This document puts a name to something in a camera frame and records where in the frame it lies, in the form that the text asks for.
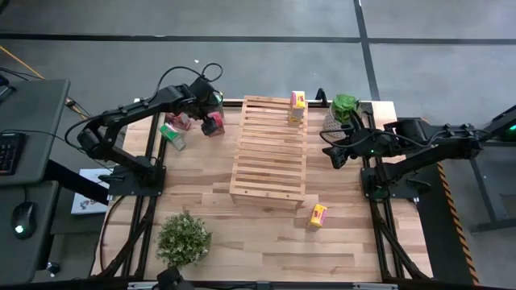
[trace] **desk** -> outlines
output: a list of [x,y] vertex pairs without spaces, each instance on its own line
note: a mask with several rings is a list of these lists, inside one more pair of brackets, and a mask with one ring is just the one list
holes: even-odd
[[[396,120],[390,101],[374,102],[373,110],[378,127]],[[361,160],[349,160],[335,170],[321,152],[327,144],[318,132],[327,109],[308,110],[306,201],[297,211],[233,204],[228,192],[241,109],[224,111],[225,135],[207,138],[200,122],[195,122],[185,137],[185,150],[178,152],[168,144],[164,161],[167,178],[156,207],[144,278],[155,280],[165,269],[155,257],[154,241],[160,225],[167,216],[188,209],[206,222],[213,242],[210,253],[197,267],[181,270],[187,280],[380,281],[371,212],[359,182]],[[131,124],[123,149],[143,155],[150,123],[147,118]],[[323,229],[307,234],[305,224],[317,202],[329,208],[328,215]],[[106,264],[127,239],[134,204],[135,198],[127,197],[111,217],[103,247]],[[404,200],[392,200],[392,207],[400,243],[431,276],[418,211]],[[137,264],[139,243],[131,273]],[[392,251],[386,248],[394,273]],[[97,250],[92,274],[100,272],[98,260]]]
[[56,181],[45,181],[41,184],[27,186],[28,200],[35,203],[35,219],[37,229],[26,240],[18,240],[10,226],[14,208],[23,202],[21,186],[0,188],[0,257],[2,270],[0,283],[23,284],[29,283],[34,277],[35,270],[45,265],[39,265],[39,257],[45,256],[45,243],[50,233],[50,221],[59,196],[59,184]]
[[[59,186],[107,204],[105,188],[49,159],[70,83],[21,81],[12,85],[16,90],[0,103],[0,131],[26,130],[27,138],[16,173],[0,176],[0,284],[30,282],[39,263],[47,262],[48,253],[42,249],[52,241],[47,229]],[[29,200],[36,203],[38,223],[36,233],[24,241],[15,238],[10,228],[11,214],[23,202],[22,185],[29,189]]]

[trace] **white paper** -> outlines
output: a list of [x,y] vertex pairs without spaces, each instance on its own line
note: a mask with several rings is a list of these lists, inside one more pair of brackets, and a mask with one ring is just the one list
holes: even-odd
[[[106,182],[101,182],[98,177],[100,175],[110,175],[111,170],[106,168],[99,169],[81,169],[79,171],[79,175],[85,177],[88,180],[91,180],[99,185],[108,189],[110,187]],[[80,193],[75,193],[75,197],[73,198],[72,203],[72,214],[89,214],[89,213],[105,213],[107,211],[107,206],[103,205],[100,202],[96,202],[94,200],[90,200],[89,198],[84,197]]]

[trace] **wooden crate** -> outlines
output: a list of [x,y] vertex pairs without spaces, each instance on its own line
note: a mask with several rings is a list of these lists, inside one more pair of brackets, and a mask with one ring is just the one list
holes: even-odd
[[305,200],[308,106],[288,124],[290,99],[246,96],[230,194],[236,204],[297,209]]

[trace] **concrete floor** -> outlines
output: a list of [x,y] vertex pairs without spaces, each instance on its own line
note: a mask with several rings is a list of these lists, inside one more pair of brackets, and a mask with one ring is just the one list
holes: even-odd
[[[363,0],[369,37],[516,38],[511,0]],[[17,0],[0,15],[2,31],[194,36],[358,37],[352,0]],[[244,94],[287,96],[302,89],[314,97],[349,93],[371,100],[360,43],[128,43],[0,40],[47,78],[68,78],[74,97],[91,114],[148,97],[161,73],[174,65],[224,67],[214,83],[225,97]],[[381,100],[395,102],[399,116],[433,123],[484,124],[514,105],[515,46],[370,46]],[[2,67],[24,71],[5,54]],[[187,72],[168,80],[190,82]],[[78,121],[66,110],[59,134]],[[98,165],[56,142],[52,158],[72,170]],[[488,220],[472,170],[462,161],[445,168],[464,229]],[[71,193],[62,195],[60,232]],[[52,257],[63,264],[58,279],[85,277],[92,263],[102,217],[85,222],[89,234],[60,237]],[[514,288],[516,229],[466,233],[480,281]],[[46,280],[44,273],[36,280]]]

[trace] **potted plant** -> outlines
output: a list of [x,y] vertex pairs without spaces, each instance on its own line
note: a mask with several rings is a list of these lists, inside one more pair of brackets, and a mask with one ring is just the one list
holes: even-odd
[[210,244],[211,233],[204,222],[186,211],[167,217],[158,234],[156,257],[167,267],[182,268],[206,257]]
[[[328,114],[324,118],[324,130],[338,130],[343,124],[350,122],[350,114],[357,110],[358,101],[355,97],[347,94],[338,94],[331,102]],[[344,138],[344,132],[329,133],[335,138]]]

